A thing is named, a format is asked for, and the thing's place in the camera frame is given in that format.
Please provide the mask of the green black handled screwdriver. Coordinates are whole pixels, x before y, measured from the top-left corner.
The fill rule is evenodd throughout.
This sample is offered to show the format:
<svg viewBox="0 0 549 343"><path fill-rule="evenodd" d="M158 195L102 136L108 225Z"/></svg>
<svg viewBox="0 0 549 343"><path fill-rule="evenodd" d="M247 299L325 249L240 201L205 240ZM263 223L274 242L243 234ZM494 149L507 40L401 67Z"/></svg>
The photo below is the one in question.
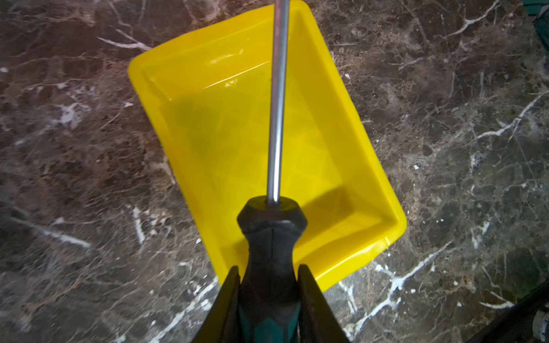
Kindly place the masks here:
<svg viewBox="0 0 549 343"><path fill-rule="evenodd" d="M290 2L274 4L267 193L251 198L237 217L249 246L238 296L245 342L294 342L301 310L293 249L307 220L296 201L280 194Z"/></svg>

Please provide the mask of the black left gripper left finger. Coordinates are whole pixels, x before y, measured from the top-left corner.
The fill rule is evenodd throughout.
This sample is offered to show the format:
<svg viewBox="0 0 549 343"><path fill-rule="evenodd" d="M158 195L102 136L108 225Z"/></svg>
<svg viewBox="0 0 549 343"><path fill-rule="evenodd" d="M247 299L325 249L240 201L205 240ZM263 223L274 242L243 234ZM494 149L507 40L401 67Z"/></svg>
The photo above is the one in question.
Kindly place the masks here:
<svg viewBox="0 0 549 343"><path fill-rule="evenodd" d="M230 269L214 304L192 343L240 342L238 294L239 268Z"/></svg>

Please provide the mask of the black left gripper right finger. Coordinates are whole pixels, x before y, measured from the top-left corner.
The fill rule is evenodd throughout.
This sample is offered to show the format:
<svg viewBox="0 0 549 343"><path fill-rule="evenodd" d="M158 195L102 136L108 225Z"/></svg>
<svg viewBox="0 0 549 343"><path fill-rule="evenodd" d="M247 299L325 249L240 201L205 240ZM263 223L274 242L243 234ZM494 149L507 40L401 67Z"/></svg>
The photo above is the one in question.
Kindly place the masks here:
<svg viewBox="0 0 549 343"><path fill-rule="evenodd" d="M301 342L346 342L349 339L338 324L309 267L298 268L301 313L299 318Z"/></svg>

